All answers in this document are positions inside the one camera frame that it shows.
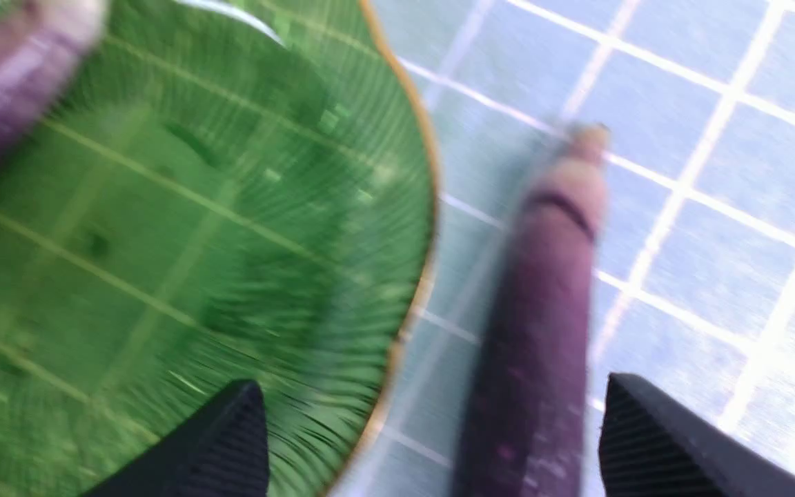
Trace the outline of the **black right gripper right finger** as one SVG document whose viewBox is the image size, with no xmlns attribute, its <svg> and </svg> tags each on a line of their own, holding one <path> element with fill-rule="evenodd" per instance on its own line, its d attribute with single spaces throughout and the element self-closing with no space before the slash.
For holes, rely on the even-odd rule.
<svg viewBox="0 0 795 497">
<path fill-rule="evenodd" d="M 598 459 L 608 496 L 795 496 L 795 475 L 632 373 L 609 375 Z"/>
</svg>

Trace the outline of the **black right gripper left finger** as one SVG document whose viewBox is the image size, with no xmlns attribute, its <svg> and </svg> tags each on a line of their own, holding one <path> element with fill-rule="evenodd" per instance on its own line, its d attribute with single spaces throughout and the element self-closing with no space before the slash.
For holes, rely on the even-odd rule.
<svg viewBox="0 0 795 497">
<path fill-rule="evenodd" d="M 271 469 L 262 388 L 235 380 L 86 496 L 265 496 Z"/>
</svg>

